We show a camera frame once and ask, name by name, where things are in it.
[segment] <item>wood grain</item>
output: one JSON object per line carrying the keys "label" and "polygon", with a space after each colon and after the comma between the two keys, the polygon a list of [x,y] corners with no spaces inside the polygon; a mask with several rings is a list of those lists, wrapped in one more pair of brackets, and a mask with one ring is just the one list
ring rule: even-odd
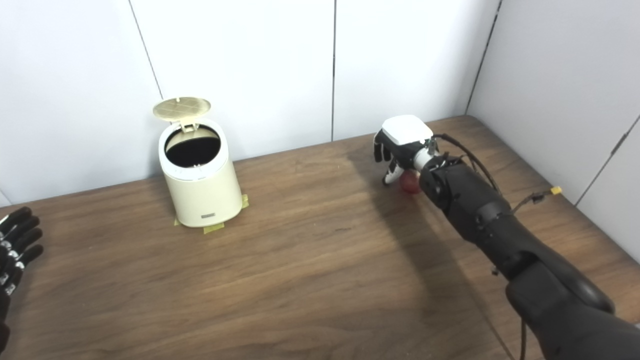
{"label": "wood grain", "polygon": [[[477,120],[429,125],[508,200],[548,186]],[[382,187],[362,136],[236,163],[249,208],[173,226],[162,178],[28,204],[46,252],[15,294],[7,359],[510,359],[504,279],[423,195]],[[521,219],[640,320],[640,266],[561,197]],[[507,352],[501,345],[506,344]],[[535,340],[531,356],[540,356]]]}

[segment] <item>red apple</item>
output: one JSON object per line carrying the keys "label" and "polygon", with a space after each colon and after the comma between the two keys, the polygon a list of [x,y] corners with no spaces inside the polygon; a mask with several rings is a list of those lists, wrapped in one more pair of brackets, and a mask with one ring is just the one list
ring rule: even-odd
{"label": "red apple", "polygon": [[418,180],[420,175],[413,170],[406,170],[400,175],[400,187],[405,192],[416,194],[420,193],[420,184]]}

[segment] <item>finger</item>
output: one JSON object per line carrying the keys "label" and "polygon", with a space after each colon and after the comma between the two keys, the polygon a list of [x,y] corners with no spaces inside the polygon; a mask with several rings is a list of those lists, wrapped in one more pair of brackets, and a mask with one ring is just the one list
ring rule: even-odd
{"label": "finger", "polygon": [[20,281],[22,280],[22,270],[20,269],[16,269],[12,276],[9,278],[9,281],[6,283],[6,286],[4,287],[4,292],[7,295],[11,295],[15,289],[18,287],[18,285],[20,285]]}
{"label": "finger", "polygon": [[389,151],[388,148],[386,147],[382,147],[382,156],[385,159],[385,161],[390,161],[391,160],[391,152]]}
{"label": "finger", "polygon": [[30,262],[37,259],[38,256],[42,255],[43,252],[44,252],[44,247],[40,244],[28,248],[24,252],[24,254],[20,255],[16,266],[22,267],[24,269],[24,267],[29,265]]}
{"label": "finger", "polygon": [[31,209],[23,206],[22,208],[10,213],[0,220],[0,238],[4,237],[17,224],[25,221],[31,216]]}
{"label": "finger", "polygon": [[22,234],[40,225],[40,219],[38,217],[30,217],[26,221],[21,222],[18,226],[14,227],[4,238],[3,241],[7,241],[11,246],[15,246],[15,242],[22,236]]}
{"label": "finger", "polygon": [[377,163],[382,161],[382,144],[373,143],[373,159]]}
{"label": "finger", "polygon": [[0,291],[0,322],[4,322],[6,314],[9,312],[11,298],[5,292]]}
{"label": "finger", "polygon": [[391,164],[389,165],[387,174],[385,175],[385,177],[382,178],[382,183],[384,185],[393,183],[394,181],[400,178],[400,175],[402,175],[403,172],[404,172],[404,169],[401,168],[400,165],[398,165],[397,161],[394,159],[393,161],[391,161]]}
{"label": "finger", "polygon": [[0,274],[1,274],[0,285],[6,284],[6,281],[9,279],[9,276],[13,274],[13,271],[15,270],[15,263],[16,263],[16,260],[11,256],[8,256],[6,258],[6,261],[4,262],[2,269],[0,269]]}
{"label": "finger", "polygon": [[4,265],[6,258],[9,256],[9,250],[6,247],[0,247],[0,268]]}
{"label": "finger", "polygon": [[4,264],[9,260],[9,252],[8,251],[4,251],[0,254],[0,269],[4,268]]}
{"label": "finger", "polygon": [[6,348],[6,344],[9,342],[9,335],[11,330],[5,323],[0,323],[0,353]]}
{"label": "finger", "polygon": [[13,245],[12,250],[21,255],[32,243],[38,241],[42,237],[42,230],[39,228],[31,229],[22,235]]}

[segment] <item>black cable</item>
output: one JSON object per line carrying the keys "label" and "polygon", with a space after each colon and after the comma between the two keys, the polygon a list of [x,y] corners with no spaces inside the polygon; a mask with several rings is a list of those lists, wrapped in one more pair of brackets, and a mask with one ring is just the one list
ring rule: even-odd
{"label": "black cable", "polygon": [[495,182],[495,180],[493,180],[493,176],[491,176],[491,174],[489,173],[489,170],[487,170],[486,166],[484,164],[482,164],[482,161],[480,161],[480,159],[478,159],[476,157],[476,155],[474,155],[473,152],[471,152],[471,150],[469,150],[467,147],[465,147],[464,145],[462,145],[459,141],[457,141],[456,139],[454,139],[453,137],[447,135],[447,134],[434,134],[433,135],[434,138],[440,138],[443,139],[444,141],[450,143],[451,145],[459,148],[460,150],[464,151],[465,154],[467,154],[467,156],[469,157],[469,159],[471,160],[471,162],[475,162],[478,167],[480,168],[480,170],[482,170],[484,176],[486,176],[487,180],[489,180],[489,183],[491,184],[491,186],[493,187],[493,189],[498,193],[502,195],[502,192],[500,191],[500,188],[498,187],[498,184]]}
{"label": "black cable", "polygon": [[[462,155],[460,156],[460,159],[463,159],[465,156],[466,156],[466,157],[469,157],[469,155],[467,155],[467,154],[462,154]],[[469,159],[469,162],[471,163],[471,167],[474,169],[474,171],[475,171],[475,172],[478,172],[478,168],[477,168],[477,166],[476,166],[476,162],[475,162],[475,161],[473,161],[473,160],[471,160],[471,159]]]}
{"label": "black cable", "polygon": [[558,187],[555,188],[551,188],[549,190],[545,190],[543,192],[536,192],[536,193],[531,193],[529,196],[527,196],[526,198],[522,199],[522,201],[520,201],[518,203],[518,205],[516,205],[513,210],[511,210],[511,214],[515,214],[516,211],[518,211],[518,209],[520,209],[524,204],[527,204],[529,201],[533,201],[534,204],[537,204],[539,202],[541,202],[542,200],[545,199],[545,197],[547,195],[555,195],[560,193],[561,189]]}

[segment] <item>robotic arm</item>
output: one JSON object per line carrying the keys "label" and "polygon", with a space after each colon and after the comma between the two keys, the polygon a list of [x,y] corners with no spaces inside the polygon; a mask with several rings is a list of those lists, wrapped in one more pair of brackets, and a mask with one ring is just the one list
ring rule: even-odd
{"label": "robotic arm", "polygon": [[[474,167],[463,156],[440,154],[438,138],[459,147]],[[384,122],[374,137],[374,158],[390,161],[383,184],[405,170],[420,173],[429,200],[509,281],[507,299],[547,360],[640,359],[640,329],[616,318],[607,295],[518,221],[486,168],[462,144],[403,115]]]}

